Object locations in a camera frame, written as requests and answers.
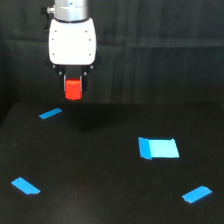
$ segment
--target white robot housing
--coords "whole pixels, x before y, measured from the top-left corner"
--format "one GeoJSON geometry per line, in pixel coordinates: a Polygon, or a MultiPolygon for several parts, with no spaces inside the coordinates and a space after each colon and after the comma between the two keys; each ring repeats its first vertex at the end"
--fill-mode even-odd
{"type": "Polygon", "coordinates": [[[49,56],[58,65],[90,65],[95,60],[97,41],[88,0],[55,0],[49,29],[49,56]]]}
{"type": "Polygon", "coordinates": [[[49,33],[49,52],[45,64],[60,75],[66,98],[79,99],[80,91],[84,92],[87,88],[88,74],[102,64],[97,52],[94,23],[89,17],[88,0],[54,1],[53,7],[41,8],[41,13],[46,14],[48,20],[44,31],[49,33]],[[49,14],[54,14],[51,22],[49,14]],[[77,77],[76,80],[67,80],[66,65],[81,66],[82,74],[79,80],[77,77]]]}

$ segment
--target blue object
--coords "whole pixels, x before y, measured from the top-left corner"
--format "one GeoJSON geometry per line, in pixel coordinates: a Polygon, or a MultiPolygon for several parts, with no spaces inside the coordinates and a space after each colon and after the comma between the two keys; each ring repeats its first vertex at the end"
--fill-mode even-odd
{"type": "Polygon", "coordinates": [[[39,117],[42,118],[42,119],[46,119],[46,118],[49,118],[49,117],[51,117],[51,116],[53,116],[53,115],[55,115],[55,114],[58,114],[58,113],[60,113],[60,112],[62,112],[62,110],[56,108],[56,109],[54,109],[54,110],[48,111],[48,112],[46,112],[46,113],[44,113],[44,114],[41,114],[39,117]]]}
{"type": "Polygon", "coordinates": [[[150,148],[149,148],[149,140],[144,138],[138,138],[138,142],[139,142],[141,157],[145,159],[152,159],[150,148]]]}
{"type": "Polygon", "coordinates": [[[152,158],[179,158],[179,152],[174,139],[149,140],[138,138],[141,157],[152,158]]]}
{"type": "Polygon", "coordinates": [[[153,158],[179,158],[179,152],[174,139],[149,140],[149,148],[153,158]]]}
{"type": "Polygon", "coordinates": [[[212,193],[211,190],[209,190],[207,187],[201,186],[201,187],[183,195],[182,198],[184,198],[184,200],[189,203],[193,203],[193,202],[205,197],[206,195],[208,195],[210,193],[212,193]]]}
{"type": "Polygon", "coordinates": [[[38,194],[40,190],[35,188],[33,185],[25,181],[23,178],[19,177],[18,179],[11,182],[15,187],[23,191],[25,194],[38,194]]]}

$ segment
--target blue rectangular strip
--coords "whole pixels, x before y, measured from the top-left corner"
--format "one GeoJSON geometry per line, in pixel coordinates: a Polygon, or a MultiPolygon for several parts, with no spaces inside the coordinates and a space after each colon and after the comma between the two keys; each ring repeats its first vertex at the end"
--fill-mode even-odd
{"type": "Polygon", "coordinates": [[[48,111],[48,112],[46,112],[44,114],[41,114],[39,117],[42,118],[42,119],[46,119],[46,118],[49,118],[49,117],[51,117],[51,116],[53,116],[55,114],[58,114],[60,112],[62,112],[62,110],[59,109],[59,108],[56,108],[54,110],[48,111]]]}
{"type": "Polygon", "coordinates": [[[141,157],[145,159],[152,159],[150,148],[149,148],[149,140],[144,138],[138,138],[138,142],[139,142],[141,157]]]}
{"type": "Polygon", "coordinates": [[[182,198],[184,198],[184,200],[189,203],[193,203],[193,202],[205,197],[206,195],[208,195],[210,193],[212,193],[211,190],[209,190],[207,187],[201,186],[201,187],[183,195],[182,198]]]}
{"type": "Polygon", "coordinates": [[[149,140],[152,158],[179,158],[179,152],[174,139],[149,140]]]}
{"type": "Polygon", "coordinates": [[[15,187],[23,191],[25,194],[38,194],[40,190],[35,188],[33,185],[25,181],[23,178],[18,178],[11,182],[15,187]]]}

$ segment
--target black table surface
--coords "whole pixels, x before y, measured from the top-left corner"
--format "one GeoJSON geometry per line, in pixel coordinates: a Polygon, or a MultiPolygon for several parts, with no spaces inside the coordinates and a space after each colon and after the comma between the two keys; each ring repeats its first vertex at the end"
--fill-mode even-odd
{"type": "Polygon", "coordinates": [[[222,105],[15,103],[0,128],[1,224],[224,223],[222,105]],[[179,159],[140,157],[138,137],[174,138],[179,159]],[[18,177],[40,189],[26,195],[18,177]],[[182,195],[213,191],[189,204],[182,195]]]}

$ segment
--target black fabric curtain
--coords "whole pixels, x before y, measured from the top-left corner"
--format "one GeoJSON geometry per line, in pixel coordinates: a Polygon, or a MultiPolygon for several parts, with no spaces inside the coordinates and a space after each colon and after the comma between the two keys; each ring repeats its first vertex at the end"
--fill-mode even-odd
{"type": "Polygon", "coordinates": [[[7,92],[7,83],[3,73],[3,51],[2,41],[0,40],[0,125],[2,124],[11,106],[10,93],[7,92]]]}
{"type": "MultiPolygon", "coordinates": [[[[45,67],[43,6],[1,0],[3,73],[17,101],[67,102],[45,67]]],[[[102,68],[83,103],[201,103],[224,100],[224,1],[89,0],[102,68]]],[[[70,69],[79,75],[79,69],[70,69]]]]}

